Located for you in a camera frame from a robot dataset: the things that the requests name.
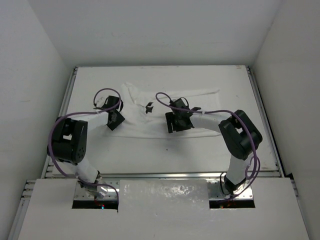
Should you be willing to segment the white printed t-shirt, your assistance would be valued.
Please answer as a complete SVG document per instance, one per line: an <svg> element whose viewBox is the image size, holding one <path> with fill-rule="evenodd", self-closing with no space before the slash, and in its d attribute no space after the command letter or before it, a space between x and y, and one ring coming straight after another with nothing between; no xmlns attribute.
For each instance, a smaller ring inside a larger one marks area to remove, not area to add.
<svg viewBox="0 0 320 240"><path fill-rule="evenodd" d="M219 136L220 133L204 128L194 128L190 113L178 113L168 106L180 100L182 108L192 110L216 110L220 108L219 89L169 91L157 95L154 91L143 91L126 82L121 86L124 106L121 115L124 121L108 135L137 139L188 139Z"/></svg>

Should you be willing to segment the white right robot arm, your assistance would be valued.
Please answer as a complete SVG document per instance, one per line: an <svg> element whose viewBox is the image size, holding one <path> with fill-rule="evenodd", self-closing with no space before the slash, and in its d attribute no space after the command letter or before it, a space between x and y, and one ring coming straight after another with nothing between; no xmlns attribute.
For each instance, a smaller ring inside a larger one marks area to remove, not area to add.
<svg viewBox="0 0 320 240"><path fill-rule="evenodd" d="M263 137L243 110L201 112L200 107L189 108L183 98L169 101L171 112L165 114L169 133L190 129L204 129L222 135L230 153L229 167L224 177L224 189L233 194L249 177L248 157L258 149Z"/></svg>

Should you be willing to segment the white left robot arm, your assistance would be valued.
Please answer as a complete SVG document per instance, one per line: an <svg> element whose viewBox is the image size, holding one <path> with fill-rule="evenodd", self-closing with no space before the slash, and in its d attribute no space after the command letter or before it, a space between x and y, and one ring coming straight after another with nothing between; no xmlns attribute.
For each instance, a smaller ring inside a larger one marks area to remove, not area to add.
<svg viewBox="0 0 320 240"><path fill-rule="evenodd" d="M125 118L121 115L123 101L119 96L108 96L102 106L94 104L91 112L69 113L57 118L50 134L47 154L58 167L63 163L72 170L72 174L60 173L68 178L77 179L80 187L86 189L95 199L102 200L109 190L118 191L114 186L102 183L100 171L90 163L86 151L88 133L99 128L108 127L115 130Z"/></svg>

